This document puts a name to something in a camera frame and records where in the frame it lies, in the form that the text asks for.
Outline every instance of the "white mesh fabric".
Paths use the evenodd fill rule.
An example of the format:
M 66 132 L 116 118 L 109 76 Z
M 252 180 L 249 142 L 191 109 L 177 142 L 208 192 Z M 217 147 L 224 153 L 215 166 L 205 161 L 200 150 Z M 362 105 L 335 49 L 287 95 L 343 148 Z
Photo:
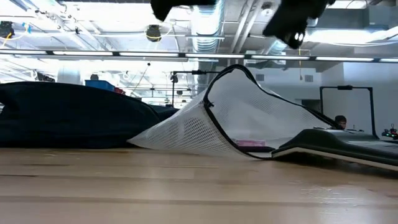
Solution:
M 206 112 L 205 92 L 128 142 L 149 149 L 242 157 Z M 214 104 L 210 110 L 216 121 L 234 140 L 265 140 L 266 146 L 277 148 L 303 129 L 328 126 L 300 106 L 264 93 L 238 69 L 215 81 L 208 99 Z
M 203 95 L 195 97 L 171 118 L 128 140 L 140 147 L 158 150 L 242 157 L 214 127 L 203 105 Z
M 238 69 L 217 80 L 208 99 L 231 139 L 265 140 L 266 146 L 278 148 L 304 129 L 328 127 L 302 107 L 264 93 Z

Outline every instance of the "pink object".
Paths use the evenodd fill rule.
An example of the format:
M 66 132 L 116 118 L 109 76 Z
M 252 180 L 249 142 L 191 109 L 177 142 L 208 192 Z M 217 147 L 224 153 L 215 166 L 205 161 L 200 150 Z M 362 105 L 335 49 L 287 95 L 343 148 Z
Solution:
M 236 140 L 236 144 L 239 146 L 251 146 L 251 147 L 265 147 L 266 142 L 258 140 Z

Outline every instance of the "ceiling light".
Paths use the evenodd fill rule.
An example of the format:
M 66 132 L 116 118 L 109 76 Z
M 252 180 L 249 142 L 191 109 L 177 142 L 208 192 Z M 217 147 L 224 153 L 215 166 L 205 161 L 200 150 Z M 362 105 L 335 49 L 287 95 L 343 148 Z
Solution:
M 0 54 L 46 54 L 44 50 L 0 50 Z
M 135 57 L 178 57 L 178 53 L 120 52 L 120 56 L 135 56 Z
M 266 59 L 266 60 L 309 60 L 306 56 L 285 56 L 285 55 L 252 55 L 252 59 Z
M 185 54 L 188 58 L 244 58 L 242 54 Z
M 55 55 L 112 56 L 112 52 L 54 51 Z
M 382 58 L 380 62 L 398 62 L 398 58 Z
M 334 62 L 371 62 L 373 58 L 354 58 L 354 57 L 317 57 L 317 60 Z

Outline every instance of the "wooden table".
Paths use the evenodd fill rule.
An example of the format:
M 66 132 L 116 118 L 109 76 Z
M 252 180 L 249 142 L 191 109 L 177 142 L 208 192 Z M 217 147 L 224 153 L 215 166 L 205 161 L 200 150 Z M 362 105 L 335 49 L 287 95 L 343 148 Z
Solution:
M 0 224 L 397 224 L 396 173 L 362 170 L 144 149 L 2 149 Z

